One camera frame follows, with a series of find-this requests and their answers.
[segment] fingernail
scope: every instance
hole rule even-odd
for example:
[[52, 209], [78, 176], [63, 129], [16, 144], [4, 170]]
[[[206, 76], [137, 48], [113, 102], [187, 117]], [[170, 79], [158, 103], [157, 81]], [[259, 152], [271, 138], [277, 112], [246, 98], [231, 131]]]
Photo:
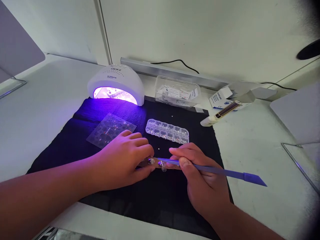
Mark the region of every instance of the fingernail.
[[179, 162], [180, 162], [180, 167], [186, 167], [187, 165], [191, 165], [191, 162], [185, 157], [181, 157], [179, 159]]

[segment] purple pick tool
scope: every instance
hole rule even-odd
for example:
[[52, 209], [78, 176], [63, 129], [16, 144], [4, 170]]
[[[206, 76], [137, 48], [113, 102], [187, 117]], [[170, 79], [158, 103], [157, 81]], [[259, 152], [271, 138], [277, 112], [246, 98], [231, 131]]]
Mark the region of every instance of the purple pick tool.
[[[157, 158], [157, 159], [159, 159], [163, 162], [167, 162], [167, 163], [171, 163], [171, 164], [179, 166], [178, 160], [171, 160], [171, 159], [166, 159], [166, 158]], [[264, 183], [264, 181], [258, 175], [254, 175], [254, 174], [250, 174], [250, 173], [235, 172], [235, 171], [230, 171], [230, 170], [225, 170], [225, 169], [215, 168], [215, 167], [209, 167], [209, 166], [200, 166], [200, 165], [196, 165], [196, 164], [194, 164], [194, 166], [196, 167], [196, 169], [198, 169], [200, 171], [211, 172], [211, 173], [225, 175], [228, 177], [238, 178], [238, 179], [244, 180], [246, 182], [251, 182], [254, 184], [258, 184], [258, 185], [267, 187], [267, 185]]]

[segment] clear plastic organizer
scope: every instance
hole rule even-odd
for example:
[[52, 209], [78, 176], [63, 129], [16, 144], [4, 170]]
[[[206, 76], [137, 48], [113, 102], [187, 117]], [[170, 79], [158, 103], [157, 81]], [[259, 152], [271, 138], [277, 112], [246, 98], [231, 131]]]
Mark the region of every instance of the clear plastic organizer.
[[189, 132], [187, 129], [154, 119], [148, 120], [146, 133], [180, 144], [186, 144], [189, 142]]
[[157, 102], [190, 108], [201, 103], [201, 91], [195, 83], [158, 76], [154, 98]]

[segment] uv nail lamp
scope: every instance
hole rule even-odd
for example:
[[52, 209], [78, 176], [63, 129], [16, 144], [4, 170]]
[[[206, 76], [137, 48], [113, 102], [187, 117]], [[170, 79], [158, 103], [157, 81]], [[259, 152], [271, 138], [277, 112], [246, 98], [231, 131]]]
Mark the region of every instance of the uv nail lamp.
[[91, 98], [117, 98], [142, 106], [144, 88], [138, 74], [125, 65], [112, 64], [101, 69], [87, 85]]

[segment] black towel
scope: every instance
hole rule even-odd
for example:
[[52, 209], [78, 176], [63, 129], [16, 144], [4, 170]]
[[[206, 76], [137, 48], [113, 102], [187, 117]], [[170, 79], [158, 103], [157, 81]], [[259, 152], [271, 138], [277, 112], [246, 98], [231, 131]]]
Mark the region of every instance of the black towel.
[[[147, 98], [142, 107], [118, 99], [86, 99], [66, 123], [52, 143], [36, 158], [27, 173], [53, 168], [87, 158], [100, 148], [86, 141], [86, 138], [108, 114], [112, 113], [137, 126], [149, 140], [155, 157], [169, 158], [170, 147], [181, 146], [145, 132], [148, 119], [153, 118], [189, 131], [190, 142], [195, 143], [205, 155], [223, 167], [219, 146], [212, 127], [202, 127], [200, 121], [208, 113], [197, 113]], [[131, 186], [92, 194], [80, 200], [81, 203], [210, 239], [219, 239], [209, 223], [192, 207], [187, 195], [187, 181], [182, 171], [156, 169], [150, 176]]]

